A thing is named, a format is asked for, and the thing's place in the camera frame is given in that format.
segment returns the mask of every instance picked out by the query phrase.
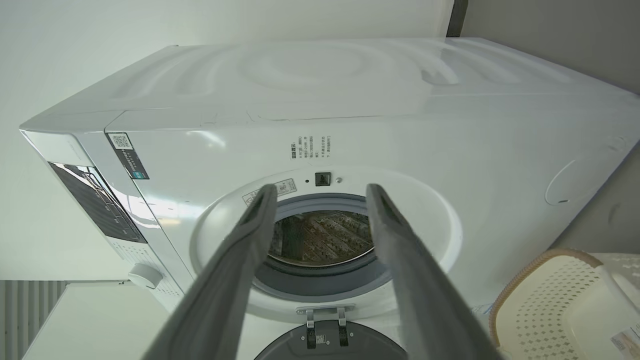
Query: sticker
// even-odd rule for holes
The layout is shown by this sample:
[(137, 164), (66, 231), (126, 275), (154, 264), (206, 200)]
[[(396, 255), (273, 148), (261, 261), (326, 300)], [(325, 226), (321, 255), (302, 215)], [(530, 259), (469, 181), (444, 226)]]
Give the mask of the sticker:
[(640, 323), (617, 333), (611, 342), (622, 354), (622, 360), (640, 360)]
[(331, 136), (298, 136), (291, 142), (292, 160), (319, 160), (331, 158)]
[[(292, 193), (292, 192), (296, 192), (298, 189), (296, 189), (296, 184), (293, 182), (293, 179), (286, 179), (283, 181), (279, 181), (277, 183), (274, 184), (276, 186), (276, 189), (278, 190), (278, 196), (281, 195), (286, 195), (288, 193)], [(251, 205), (251, 203), (253, 202), (253, 199), (255, 198), (256, 195), (258, 195), (258, 192), (260, 191), (260, 189), (255, 190), (254, 192), (250, 192), (248, 194), (246, 194), (245, 196), (242, 197), (242, 199), (244, 200), (244, 203), (249, 206)]]
[(118, 155), (118, 159), (125, 169), (127, 169), (131, 179), (148, 179), (149, 176), (145, 167), (138, 157), (138, 153), (133, 149), (127, 133), (108, 133), (109, 142), (113, 150)]
[(470, 310), (474, 314), (485, 315), (491, 312), (492, 307), (493, 307), (493, 304), (485, 304), (485, 305), (474, 306)]

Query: white wall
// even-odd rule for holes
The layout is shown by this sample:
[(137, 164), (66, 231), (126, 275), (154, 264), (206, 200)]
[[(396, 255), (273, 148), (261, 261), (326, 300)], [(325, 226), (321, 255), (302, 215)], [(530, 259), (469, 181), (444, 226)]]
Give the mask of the white wall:
[(138, 360), (167, 318), (131, 283), (69, 284), (23, 360)]
[(18, 132), (28, 118), (172, 44), (445, 33), (452, 0), (0, 1), (0, 279), (128, 269)]

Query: white dial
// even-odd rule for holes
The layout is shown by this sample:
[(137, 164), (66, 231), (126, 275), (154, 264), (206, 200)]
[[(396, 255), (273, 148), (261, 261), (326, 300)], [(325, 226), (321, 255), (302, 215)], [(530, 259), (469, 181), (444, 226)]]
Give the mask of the white dial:
[(129, 280), (138, 286), (155, 289), (162, 280), (162, 274), (151, 266), (135, 264), (129, 272)]

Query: washing machine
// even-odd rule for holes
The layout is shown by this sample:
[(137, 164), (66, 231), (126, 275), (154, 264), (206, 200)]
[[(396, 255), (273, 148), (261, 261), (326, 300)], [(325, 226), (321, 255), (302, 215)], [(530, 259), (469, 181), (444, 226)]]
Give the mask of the washing machine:
[(167, 47), (20, 130), (169, 311), (276, 184), (238, 353), (254, 359), (307, 307), (403, 344), (367, 184), (487, 305), (621, 163), (638, 119), (636, 95), (531, 55), (412, 38)]

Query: beige basket rim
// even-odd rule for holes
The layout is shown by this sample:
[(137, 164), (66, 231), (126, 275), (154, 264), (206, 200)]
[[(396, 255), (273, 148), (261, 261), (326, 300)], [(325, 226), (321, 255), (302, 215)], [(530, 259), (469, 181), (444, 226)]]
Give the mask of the beige basket rim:
[(531, 261), (527, 266), (525, 266), (519, 273), (516, 275), (511, 282), (504, 288), (504, 290), (500, 293), (495, 302), (493, 303), (493, 307), (491, 309), (491, 313), (489, 315), (489, 334), (491, 339), (495, 343), (497, 347), (500, 347), (500, 340), (498, 339), (498, 331), (496, 326), (496, 319), (498, 317), (498, 311), (502, 307), (507, 298), (513, 291), (526, 279), (529, 275), (531, 275), (534, 271), (536, 271), (539, 267), (541, 267), (547, 261), (556, 258), (558, 256), (571, 256), (577, 258), (579, 260), (584, 261), (592, 268), (596, 268), (600, 265), (603, 265), (602, 262), (593, 256), (587, 254), (586, 252), (575, 250), (575, 249), (552, 249), (545, 251), (542, 255), (538, 256), (536, 259)]

